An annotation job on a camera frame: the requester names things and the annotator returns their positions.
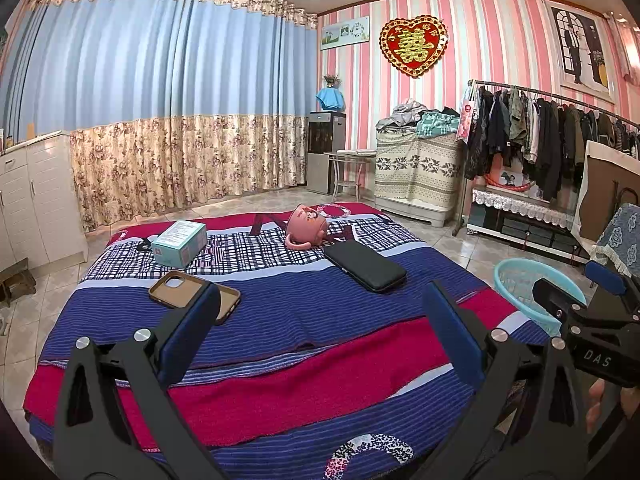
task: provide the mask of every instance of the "black phone case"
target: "black phone case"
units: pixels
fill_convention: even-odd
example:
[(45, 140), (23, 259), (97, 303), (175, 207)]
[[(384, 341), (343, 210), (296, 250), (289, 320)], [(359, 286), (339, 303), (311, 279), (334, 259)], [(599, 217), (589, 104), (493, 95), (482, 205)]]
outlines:
[(386, 292), (406, 279), (403, 267), (356, 240), (335, 243), (324, 256), (372, 292)]

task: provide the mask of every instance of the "blue gripper pad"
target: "blue gripper pad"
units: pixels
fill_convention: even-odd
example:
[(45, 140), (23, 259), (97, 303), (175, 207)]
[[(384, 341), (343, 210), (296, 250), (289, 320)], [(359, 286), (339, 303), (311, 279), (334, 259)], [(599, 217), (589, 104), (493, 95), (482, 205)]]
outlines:
[(162, 346), (158, 371), (158, 382), (162, 386), (168, 387), (182, 380), (219, 312), (220, 290), (211, 283)]
[(483, 352), (458, 315), (456, 303), (430, 282), (422, 295), (422, 307), (456, 374), (478, 391), (484, 382)]
[(614, 296), (624, 296), (626, 294), (625, 280), (622, 279), (622, 276), (598, 262), (589, 262), (584, 267), (584, 275)]

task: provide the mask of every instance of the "striped wall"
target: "striped wall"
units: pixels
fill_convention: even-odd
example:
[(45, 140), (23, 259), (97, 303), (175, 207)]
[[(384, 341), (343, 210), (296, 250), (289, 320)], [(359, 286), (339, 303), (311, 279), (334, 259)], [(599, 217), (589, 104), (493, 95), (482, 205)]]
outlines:
[[(413, 79), (385, 59), (378, 37), (388, 20), (420, 14), (444, 20), (449, 29), (449, 46), (436, 65), (421, 78)], [(318, 55), (318, 88), (323, 74), (337, 73), (342, 79), (347, 148), (375, 147), (376, 122), (408, 97), (429, 108), (458, 108), (470, 78), (551, 91), (640, 121), (640, 91), (622, 79), (617, 60), (613, 67), (607, 67), (615, 106), (561, 88), (552, 23), (544, 0), (379, 0), (320, 17), (318, 42), (322, 26), (367, 15), (371, 37), (368, 43), (325, 50)], [(613, 46), (608, 28), (607, 35), (601, 40)]]

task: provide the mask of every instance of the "wooden stool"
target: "wooden stool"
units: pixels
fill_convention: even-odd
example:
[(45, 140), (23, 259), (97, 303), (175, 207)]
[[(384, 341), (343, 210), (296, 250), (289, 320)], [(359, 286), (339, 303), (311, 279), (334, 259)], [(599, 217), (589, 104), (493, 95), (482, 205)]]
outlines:
[(5, 301), (7, 306), (11, 306), (12, 285), (23, 285), (20, 289), (24, 289), (16, 298), (23, 294), (36, 293), (36, 280), (29, 270), (29, 259), (25, 258), (5, 270), (0, 270), (0, 301)]

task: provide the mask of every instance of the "clothes rack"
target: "clothes rack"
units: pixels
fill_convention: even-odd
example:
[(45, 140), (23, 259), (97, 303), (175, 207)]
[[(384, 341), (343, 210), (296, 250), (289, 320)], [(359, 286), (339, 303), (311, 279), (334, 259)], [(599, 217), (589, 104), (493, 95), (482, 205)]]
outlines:
[[(553, 99), (556, 99), (558, 101), (566, 101), (566, 102), (570, 102), (573, 104), (576, 104), (578, 106), (583, 106), (586, 108), (589, 108), (591, 110), (597, 110), (602, 114), (607, 114), (610, 117), (615, 117), (616, 119), (619, 119), (620, 121), (623, 121), (626, 124), (630, 124), (631, 126), (633, 126), (636, 130), (640, 130), (640, 124), (635, 123), (633, 121), (630, 121), (629, 119), (626, 119), (622, 116), (619, 116), (618, 114), (615, 114), (613, 112), (610, 112), (608, 110), (605, 110), (604, 108), (600, 108), (594, 105), (590, 105), (588, 103), (585, 103), (584, 101), (578, 101), (577, 99), (573, 99), (571, 97), (565, 97), (559, 94), (554, 94), (551, 92), (545, 92), (543, 90), (538, 90), (536, 88), (528, 88), (526, 86), (518, 86), (518, 85), (510, 85), (507, 83), (498, 83), (498, 82), (494, 82), (494, 81), (481, 81), (479, 79), (470, 79), (467, 83), (468, 86), (471, 86), (473, 83), (476, 83), (476, 85), (478, 86), (495, 86), (495, 87), (499, 87), (499, 88), (513, 88), (516, 90), (521, 90), (523, 92), (530, 92), (532, 94), (536, 94), (536, 95), (540, 95), (540, 96), (546, 96), (546, 97), (551, 97)], [(464, 219), (464, 209), (465, 209), (465, 200), (466, 200), (466, 188), (467, 188), (467, 184), (466, 184), (466, 179), (464, 178), (464, 169), (465, 167), (462, 167), (462, 190), (460, 193), (460, 209), (459, 212), (457, 214), (457, 218), (456, 218), (456, 224), (453, 227), (453, 231), (451, 232), (451, 234), (453, 236), (457, 236), (458, 232), (460, 231), (460, 229), (462, 229), (462, 227), (465, 224), (465, 219)]]

